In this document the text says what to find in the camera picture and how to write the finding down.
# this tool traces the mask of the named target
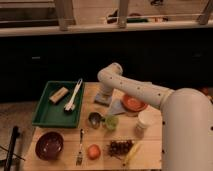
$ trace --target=food item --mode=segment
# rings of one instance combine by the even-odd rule
[[[56,104],[59,100],[61,100],[66,94],[69,93],[69,90],[66,87],[61,87],[58,91],[56,91],[49,100]]]
[[[132,148],[129,150],[129,152],[127,153],[127,155],[124,158],[123,161],[123,166],[126,166],[127,164],[129,164],[130,160],[132,159],[132,157],[137,153],[137,151],[140,148],[140,143],[135,143]]]
[[[108,154],[110,156],[115,155],[125,155],[132,148],[132,140],[127,141],[111,141],[108,149]]]
[[[100,157],[101,150],[98,145],[92,144],[88,147],[87,154],[88,154],[89,159],[95,160]]]

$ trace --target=green object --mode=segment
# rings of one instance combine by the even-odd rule
[[[147,23],[147,18],[127,18],[127,23]]]
[[[37,105],[32,125],[40,127],[76,128],[80,119],[84,83],[82,83],[75,97],[75,109],[70,112],[64,111],[64,105],[69,102],[76,83],[77,81],[48,81]],[[49,97],[61,87],[66,87],[69,90],[69,94],[57,104],[53,104],[49,100]]]
[[[115,115],[106,115],[105,116],[105,125],[109,131],[114,131],[118,125],[118,117]]]

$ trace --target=fork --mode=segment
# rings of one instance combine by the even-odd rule
[[[83,153],[82,153],[82,146],[83,146],[83,135],[84,135],[84,130],[80,130],[80,146],[79,146],[79,151],[76,159],[76,165],[81,165],[82,160],[83,160]]]

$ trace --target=small green cup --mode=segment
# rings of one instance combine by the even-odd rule
[[[109,131],[114,131],[118,125],[118,117],[115,115],[106,115],[104,124]]]

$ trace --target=cup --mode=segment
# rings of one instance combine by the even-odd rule
[[[142,111],[138,114],[138,122],[137,122],[137,129],[140,130],[142,133],[146,130],[149,126],[155,123],[155,117],[152,112],[150,111]]]
[[[114,131],[118,125],[118,117],[115,115],[106,115],[104,124],[109,131]]]

